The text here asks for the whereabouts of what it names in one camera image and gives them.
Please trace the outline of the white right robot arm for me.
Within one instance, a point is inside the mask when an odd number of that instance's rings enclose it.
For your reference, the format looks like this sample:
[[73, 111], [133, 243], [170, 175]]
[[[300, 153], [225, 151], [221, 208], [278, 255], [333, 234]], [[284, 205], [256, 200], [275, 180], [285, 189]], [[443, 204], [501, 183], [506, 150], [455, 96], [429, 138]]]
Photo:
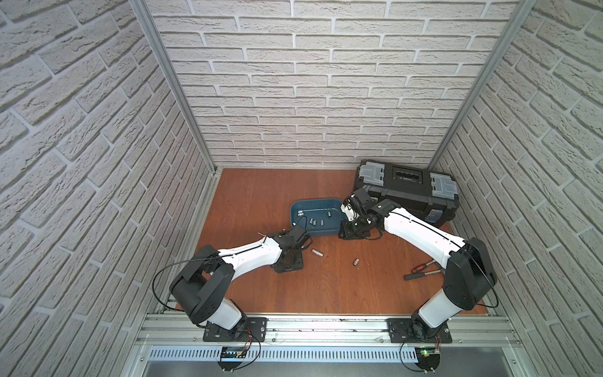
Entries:
[[414, 337], [426, 339], [456, 314], [474, 309], [494, 291], [497, 276], [488, 248], [473, 237], [465, 240], [422, 221], [390, 199], [378, 201], [364, 189], [342, 202], [339, 237], [368, 240], [372, 229], [406, 240], [444, 269], [442, 288], [411, 316]]

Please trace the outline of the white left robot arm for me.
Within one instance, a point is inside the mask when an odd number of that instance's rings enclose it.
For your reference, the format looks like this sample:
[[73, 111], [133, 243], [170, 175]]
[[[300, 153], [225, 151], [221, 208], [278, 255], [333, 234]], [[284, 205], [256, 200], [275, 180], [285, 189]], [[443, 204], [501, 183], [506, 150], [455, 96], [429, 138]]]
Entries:
[[218, 250], [206, 245], [172, 280], [171, 295], [193, 324], [207, 322], [226, 331], [243, 331], [247, 316], [225, 297], [232, 282], [265, 266], [277, 273], [300, 270], [302, 253], [311, 244], [307, 231], [294, 226], [238, 248]]

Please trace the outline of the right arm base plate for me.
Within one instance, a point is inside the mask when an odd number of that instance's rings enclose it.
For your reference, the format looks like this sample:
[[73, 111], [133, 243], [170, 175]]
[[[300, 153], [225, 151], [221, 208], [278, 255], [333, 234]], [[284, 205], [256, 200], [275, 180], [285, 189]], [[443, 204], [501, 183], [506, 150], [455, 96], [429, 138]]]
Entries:
[[430, 328], [419, 318], [388, 318], [386, 325], [392, 343], [452, 343], [447, 321], [436, 328]]

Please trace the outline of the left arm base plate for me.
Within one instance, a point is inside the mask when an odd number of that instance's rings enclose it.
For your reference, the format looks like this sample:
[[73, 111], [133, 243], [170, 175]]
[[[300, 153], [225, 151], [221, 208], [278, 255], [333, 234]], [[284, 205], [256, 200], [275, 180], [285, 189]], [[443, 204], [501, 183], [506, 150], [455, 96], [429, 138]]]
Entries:
[[204, 325], [204, 342], [247, 342], [249, 338], [264, 342], [267, 317], [243, 317], [232, 329], [226, 329], [215, 323]]

